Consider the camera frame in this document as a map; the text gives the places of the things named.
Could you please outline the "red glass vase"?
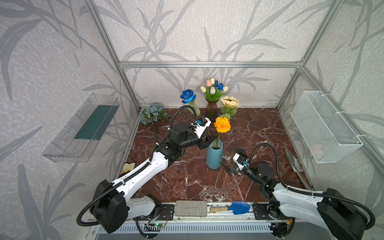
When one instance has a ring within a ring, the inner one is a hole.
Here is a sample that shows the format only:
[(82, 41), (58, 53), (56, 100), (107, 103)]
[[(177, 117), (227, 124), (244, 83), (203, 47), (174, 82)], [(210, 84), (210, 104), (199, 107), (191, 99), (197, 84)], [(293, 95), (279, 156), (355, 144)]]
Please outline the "red glass vase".
[(214, 122), (219, 115), (218, 112), (219, 111), (218, 111), (217, 102), (208, 101), (208, 104), (205, 110), (205, 117), (209, 118), (211, 122)]

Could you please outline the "orange daisy stem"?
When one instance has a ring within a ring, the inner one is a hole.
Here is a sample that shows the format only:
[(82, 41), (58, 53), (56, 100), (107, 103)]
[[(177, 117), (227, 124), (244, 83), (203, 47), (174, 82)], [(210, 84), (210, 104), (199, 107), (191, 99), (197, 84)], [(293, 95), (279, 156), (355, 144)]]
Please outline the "orange daisy stem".
[(224, 133), (227, 133), (231, 130), (231, 123), (230, 120), (226, 117), (218, 117), (216, 118), (216, 121), (214, 123), (214, 127), (216, 128), (218, 132), (218, 136), (216, 140), (213, 142), (213, 149), (220, 149), (220, 136)]

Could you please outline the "teal ceramic vase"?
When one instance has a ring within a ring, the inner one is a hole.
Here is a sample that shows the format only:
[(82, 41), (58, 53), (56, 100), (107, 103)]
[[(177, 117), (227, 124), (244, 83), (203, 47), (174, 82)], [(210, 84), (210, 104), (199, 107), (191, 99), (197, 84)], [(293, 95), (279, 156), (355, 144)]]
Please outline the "teal ceramic vase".
[(206, 164), (208, 168), (216, 170), (221, 167), (223, 161), (223, 143), (215, 140), (208, 147)]

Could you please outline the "blue rose stem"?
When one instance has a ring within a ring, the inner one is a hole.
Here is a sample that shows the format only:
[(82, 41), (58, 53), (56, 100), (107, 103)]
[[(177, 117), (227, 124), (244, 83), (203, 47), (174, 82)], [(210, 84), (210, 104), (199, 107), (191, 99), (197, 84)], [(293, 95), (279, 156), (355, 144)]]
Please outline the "blue rose stem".
[(180, 98), (182, 99), (182, 103), (193, 107), (195, 109), (195, 112), (197, 113), (197, 116), (200, 117), (201, 112), (198, 107), (196, 97), (197, 95), (195, 95), (194, 91), (190, 89), (184, 90), (180, 96)]

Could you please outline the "cream sunflower stem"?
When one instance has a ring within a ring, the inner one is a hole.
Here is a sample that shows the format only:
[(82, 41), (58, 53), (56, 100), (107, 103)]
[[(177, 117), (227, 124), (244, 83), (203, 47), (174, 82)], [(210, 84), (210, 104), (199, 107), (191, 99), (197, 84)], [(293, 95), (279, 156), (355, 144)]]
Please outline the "cream sunflower stem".
[(240, 107), (240, 101), (235, 97), (224, 96), (220, 99), (220, 102), (222, 104), (221, 117), (227, 118), (228, 120), (236, 114), (238, 107)]

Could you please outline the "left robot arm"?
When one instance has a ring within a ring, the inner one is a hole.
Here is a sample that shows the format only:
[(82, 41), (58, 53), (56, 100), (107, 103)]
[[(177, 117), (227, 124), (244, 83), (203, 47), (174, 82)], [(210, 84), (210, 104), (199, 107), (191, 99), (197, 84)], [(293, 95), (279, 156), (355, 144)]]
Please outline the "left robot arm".
[(100, 182), (93, 200), (78, 214), (81, 227), (101, 225), (107, 233), (115, 232), (126, 220), (149, 216), (158, 203), (153, 197), (133, 198), (152, 177), (168, 168), (181, 156), (183, 149), (198, 146), (206, 149), (215, 137), (207, 137), (211, 121), (201, 117), (194, 123), (171, 124), (169, 133), (156, 145), (150, 157), (129, 173), (108, 182)]

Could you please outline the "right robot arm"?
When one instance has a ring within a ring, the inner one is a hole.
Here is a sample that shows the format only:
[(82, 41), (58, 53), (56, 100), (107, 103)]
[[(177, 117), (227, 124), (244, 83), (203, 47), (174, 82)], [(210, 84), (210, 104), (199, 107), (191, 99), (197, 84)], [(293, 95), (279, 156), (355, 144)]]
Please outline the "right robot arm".
[(265, 162), (251, 167), (252, 158), (243, 149), (234, 148), (236, 167), (225, 166), (229, 174), (242, 174), (260, 186), (260, 194), (269, 201), (268, 213), (275, 219), (300, 219), (329, 230), (337, 240), (360, 240), (371, 229), (376, 218), (366, 206), (345, 198), (328, 188), (325, 192), (304, 190), (275, 180), (278, 170)]

